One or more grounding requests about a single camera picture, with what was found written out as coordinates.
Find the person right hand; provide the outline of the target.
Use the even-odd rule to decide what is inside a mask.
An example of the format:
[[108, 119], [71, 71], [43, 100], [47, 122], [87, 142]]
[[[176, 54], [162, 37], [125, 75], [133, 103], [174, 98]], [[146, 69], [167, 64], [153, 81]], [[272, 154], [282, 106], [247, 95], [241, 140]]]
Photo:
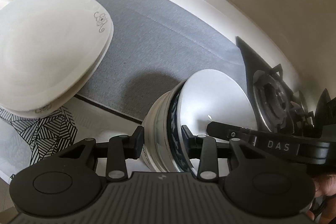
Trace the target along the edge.
[[335, 223], [335, 174], [323, 174], [313, 178], [313, 181], [315, 184], [315, 196], [329, 197], [319, 223]]

